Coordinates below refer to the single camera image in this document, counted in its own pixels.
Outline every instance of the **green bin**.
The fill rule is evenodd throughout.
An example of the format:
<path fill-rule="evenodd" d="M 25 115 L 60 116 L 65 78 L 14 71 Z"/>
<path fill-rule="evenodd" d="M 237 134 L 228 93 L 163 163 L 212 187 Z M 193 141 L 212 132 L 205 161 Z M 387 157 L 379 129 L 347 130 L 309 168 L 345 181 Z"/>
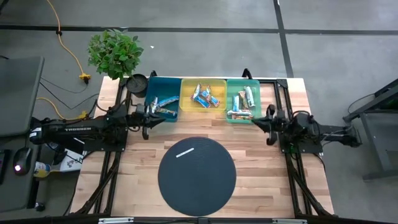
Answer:
<path fill-rule="evenodd" d="M 261 94 L 260 94 L 260 82 L 258 80 L 240 80 L 230 79 L 226 82 L 226 112 L 232 110 L 233 97 L 239 95 L 239 91 L 244 91 L 245 86 L 250 86 L 253 93 L 255 106 L 251 107 L 251 113 L 254 118 L 261 117 Z M 231 115 L 226 115 L 226 120 L 229 123 L 241 123 L 241 124 L 252 124 L 251 120 L 243 119 L 232 119 Z"/>

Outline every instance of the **wooden tabletop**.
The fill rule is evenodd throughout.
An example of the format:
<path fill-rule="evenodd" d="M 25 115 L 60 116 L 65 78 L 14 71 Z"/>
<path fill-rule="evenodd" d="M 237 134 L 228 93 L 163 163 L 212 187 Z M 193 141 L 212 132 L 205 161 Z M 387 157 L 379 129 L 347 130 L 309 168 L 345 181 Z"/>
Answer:
<path fill-rule="evenodd" d="M 293 111 L 310 111 L 304 80 L 288 78 L 287 82 Z M 117 89 L 118 81 L 104 77 L 98 98 L 102 108 L 114 105 Z M 133 103 L 140 102 L 144 100 L 133 97 Z M 263 115 L 271 103 L 275 104 L 272 85 L 261 84 Z M 102 114 L 104 112 L 96 110 L 96 116 Z M 257 126 L 230 124 L 225 116 L 225 113 L 184 113 L 180 110 L 178 122 L 159 124 L 149 131 L 149 140 L 143 140 L 141 132 L 129 133 L 126 150 L 121 156 L 112 216 L 186 217 L 170 208 L 162 198 L 157 183 L 158 168 L 163 155 L 173 144 L 188 137 L 203 136 L 218 141 L 228 150 L 237 172 L 232 197 L 209 217 L 293 217 L 285 158 L 279 152 L 278 144 L 267 146 L 267 134 Z M 84 160 L 71 212 L 81 208 L 97 188 L 103 157 L 104 152 L 94 152 Z M 303 154 L 302 159 L 309 189 L 324 208 L 333 213 L 321 162 L 312 154 Z M 104 191 L 102 209 L 107 195 L 108 188 Z M 301 190 L 298 195 L 304 211 Z"/>

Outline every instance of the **green plant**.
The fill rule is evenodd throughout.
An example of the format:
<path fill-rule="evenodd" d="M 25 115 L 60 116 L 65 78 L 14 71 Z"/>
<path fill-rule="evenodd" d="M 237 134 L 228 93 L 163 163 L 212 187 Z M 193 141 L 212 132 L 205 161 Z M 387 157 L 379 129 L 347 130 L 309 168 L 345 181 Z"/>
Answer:
<path fill-rule="evenodd" d="M 97 66 L 97 72 L 107 73 L 113 80 L 123 75 L 131 77 L 144 51 L 137 46 L 138 36 L 129 37 L 125 32 L 106 30 L 102 38 L 94 35 L 88 44 L 88 64 Z"/>

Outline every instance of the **yellow bin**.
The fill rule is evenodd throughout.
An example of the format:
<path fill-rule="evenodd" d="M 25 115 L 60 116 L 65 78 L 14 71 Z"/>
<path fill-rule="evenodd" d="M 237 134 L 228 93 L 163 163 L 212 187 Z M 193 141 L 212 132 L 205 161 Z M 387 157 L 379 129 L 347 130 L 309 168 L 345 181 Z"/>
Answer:
<path fill-rule="evenodd" d="M 220 101 L 220 104 L 217 107 L 211 105 L 210 108 L 204 108 L 200 103 L 191 99 L 191 96 L 195 92 L 198 83 L 201 84 L 202 91 L 205 90 L 208 85 L 210 85 L 211 95 Z M 186 112 L 224 112 L 226 108 L 226 81 L 218 79 L 184 78 L 181 82 L 180 108 Z"/>

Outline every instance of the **concrete floor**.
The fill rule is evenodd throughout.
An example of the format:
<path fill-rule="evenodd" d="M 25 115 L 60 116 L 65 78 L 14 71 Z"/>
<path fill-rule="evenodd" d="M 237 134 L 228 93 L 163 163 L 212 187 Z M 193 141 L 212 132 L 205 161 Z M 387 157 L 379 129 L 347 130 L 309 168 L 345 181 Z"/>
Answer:
<path fill-rule="evenodd" d="M 53 0 L 64 26 L 198 27 L 275 29 L 272 0 Z M 396 30 L 395 0 L 279 0 L 286 29 Z M 12 0 L 0 24 L 56 25 L 44 0 Z M 102 75 L 87 66 L 87 43 L 97 32 L 64 32 L 63 41 L 93 76 L 79 95 L 49 88 L 74 106 L 99 92 Z M 286 77 L 278 34 L 135 32 L 145 49 L 137 72 L 148 75 L 233 76 L 249 68 L 257 77 Z M 322 124 L 342 125 L 348 105 L 397 78 L 398 36 L 287 35 L 294 77 L 304 78 L 312 113 Z M 0 55 L 10 58 L 42 55 L 42 76 L 79 91 L 75 61 L 59 46 L 53 31 L 0 30 Z M 56 100 L 40 87 L 38 96 Z M 94 102 L 69 110 L 56 102 L 61 114 L 75 117 Z M 34 116 L 57 115 L 38 101 Z M 362 131 L 361 125 L 355 122 Z M 396 222 L 398 179 L 363 182 L 362 175 L 379 166 L 368 142 L 356 149 L 339 144 L 325 147 L 324 161 L 335 213 L 341 217 Z M 0 213 L 0 219 L 62 215 L 73 193 L 77 174 L 49 178 L 47 209 Z"/>

